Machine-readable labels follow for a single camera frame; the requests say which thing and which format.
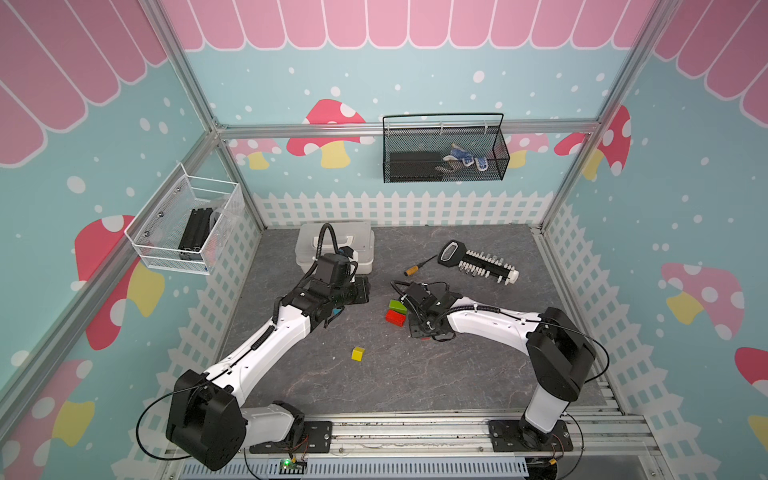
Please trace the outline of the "small green-lit circuit board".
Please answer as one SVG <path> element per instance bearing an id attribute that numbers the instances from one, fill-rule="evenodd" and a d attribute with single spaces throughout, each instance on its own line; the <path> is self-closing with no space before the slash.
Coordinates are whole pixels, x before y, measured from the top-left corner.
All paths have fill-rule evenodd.
<path id="1" fill-rule="evenodd" d="M 280 462 L 280 475 L 304 475 L 307 472 L 307 462 L 296 458 L 284 459 Z"/>

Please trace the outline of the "yellow small block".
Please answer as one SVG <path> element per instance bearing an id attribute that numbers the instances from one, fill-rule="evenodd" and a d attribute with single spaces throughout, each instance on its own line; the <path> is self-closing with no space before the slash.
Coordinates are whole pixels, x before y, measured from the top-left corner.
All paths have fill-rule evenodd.
<path id="1" fill-rule="evenodd" d="M 351 359 L 357 362 L 361 362 L 363 360 L 365 353 L 365 349 L 362 347 L 355 347 L 351 354 Z"/>

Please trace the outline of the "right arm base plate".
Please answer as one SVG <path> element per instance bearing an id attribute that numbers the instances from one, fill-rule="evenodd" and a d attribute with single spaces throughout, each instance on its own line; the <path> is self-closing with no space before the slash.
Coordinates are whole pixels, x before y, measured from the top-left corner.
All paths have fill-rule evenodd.
<path id="1" fill-rule="evenodd" d="M 549 452 L 574 450 L 570 432 L 563 420 L 557 420 L 550 433 L 541 433 L 524 419 L 492 419 L 487 423 L 492 448 L 496 453 Z"/>

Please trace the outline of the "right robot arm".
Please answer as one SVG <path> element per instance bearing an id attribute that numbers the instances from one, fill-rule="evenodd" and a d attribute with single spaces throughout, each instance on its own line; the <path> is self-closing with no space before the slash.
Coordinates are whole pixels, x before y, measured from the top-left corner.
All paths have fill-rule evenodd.
<path id="1" fill-rule="evenodd" d="M 528 356 L 537 386 L 518 424 L 524 435 L 550 437 L 583 386 L 597 378 L 590 372 L 604 347 L 558 308 L 513 311 L 449 290 L 438 297 L 417 283 L 400 294 L 400 302 L 422 336 L 445 342 L 458 334 L 472 334 Z"/>

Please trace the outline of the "black box in white basket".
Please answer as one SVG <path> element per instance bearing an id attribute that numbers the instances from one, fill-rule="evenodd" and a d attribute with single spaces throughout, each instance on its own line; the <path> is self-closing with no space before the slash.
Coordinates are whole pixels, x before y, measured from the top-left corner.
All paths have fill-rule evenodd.
<path id="1" fill-rule="evenodd" d="M 211 230 L 213 208 L 197 208 L 190 212 L 178 245 L 179 257 L 184 261 L 200 261 L 201 251 Z"/>

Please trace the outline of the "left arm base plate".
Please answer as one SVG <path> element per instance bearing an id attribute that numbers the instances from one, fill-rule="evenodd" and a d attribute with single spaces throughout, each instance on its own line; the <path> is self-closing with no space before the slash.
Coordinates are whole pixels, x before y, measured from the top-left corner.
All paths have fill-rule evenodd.
<path id="1" fill-rule="evenodd" d="M 301 421 L 291 427 L 284 440 L 252 445 L 248 450 L 251 454 L 327 454 L 330 452 L 332 432 L 333 423 L 330 421 Z"/>

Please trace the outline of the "small wooden-handled screwdriver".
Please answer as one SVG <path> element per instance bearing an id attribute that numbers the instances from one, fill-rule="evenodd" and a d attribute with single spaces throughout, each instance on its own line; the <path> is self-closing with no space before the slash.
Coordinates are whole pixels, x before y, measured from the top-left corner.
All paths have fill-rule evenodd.
<path id="1" fill-rule="evenodd" d="M 436 255 L 432 255 L 431 257 L 427 258 L 426 260 L 417 263 L 416 265 L 406 269 L 403 274 L 406 277 L 412 277 L 414 276 L 419 270 L 421 270 L 426 264 L 428 264 L 430 261 L 434 260 L 436 258 Z"/>

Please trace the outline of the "white plastic storage box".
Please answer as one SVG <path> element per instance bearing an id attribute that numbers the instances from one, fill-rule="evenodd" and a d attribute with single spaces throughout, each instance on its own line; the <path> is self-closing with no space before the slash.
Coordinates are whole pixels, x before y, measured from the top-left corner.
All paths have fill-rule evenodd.
<path id="1" fill-rule="evenodd" d="M 374 263 L 375 234 L 369 221 L 334 222 L 333 234 L 327 231 L 322 242 L 322 254 L 333 253 L 334 246 L 342 251 L 351 250 L 352 260 L 358 263 L 357 273 L 368 275 Z M 307 272 L 316 259 L 321 223 L 308 223 L 300 227 L 295 245 L 296 263 Z"/>

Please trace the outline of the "blue white item in basket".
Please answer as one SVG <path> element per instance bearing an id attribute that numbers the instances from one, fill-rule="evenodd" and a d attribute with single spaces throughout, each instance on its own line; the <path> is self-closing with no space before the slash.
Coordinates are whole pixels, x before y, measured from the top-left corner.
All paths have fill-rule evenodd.
<path id="1" fill-rule="evenodd" d="M 479 172 L 485 172 L 489 168 L 486 157 L 475 156 L 457 144 L 451 145 L 451 150 L 443 157 L 443 161 L 447 163 L 447 166 L 442 168 L 445 172 L 457 172 L 470 167 L 475 167 Z"/>

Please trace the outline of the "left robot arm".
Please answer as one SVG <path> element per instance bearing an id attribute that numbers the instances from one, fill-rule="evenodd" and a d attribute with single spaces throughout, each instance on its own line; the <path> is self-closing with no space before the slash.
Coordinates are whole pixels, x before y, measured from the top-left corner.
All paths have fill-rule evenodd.
<path id="1" fill-rule="evenodd" d="M 276 300 L 271 318 L 228 356 L 203 372 L 188 370 L 171 392 L 149 404 L 170 400 L 165 437 L 212 471 L 226 466 L 245 447 L 294 441 L 303 414 L 275 401 L 246 414 L 243 405 L 265 374 L 318 326 L 327 326 L 348 305 L 369 301 L 370 283 L 357 278 L 325 288 L 316 280 Z"/>

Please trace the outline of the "green rectangular block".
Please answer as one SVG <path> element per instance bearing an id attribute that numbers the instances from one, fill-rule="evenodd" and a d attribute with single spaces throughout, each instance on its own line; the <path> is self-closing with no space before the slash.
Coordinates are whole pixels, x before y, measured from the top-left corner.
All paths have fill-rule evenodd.
<path id="1" fill-rule="evenodd" d="M 408 312 L 407 308 L 398 300 L 390 300 L 389 309 L 402 315 L 406 315 Z"/>

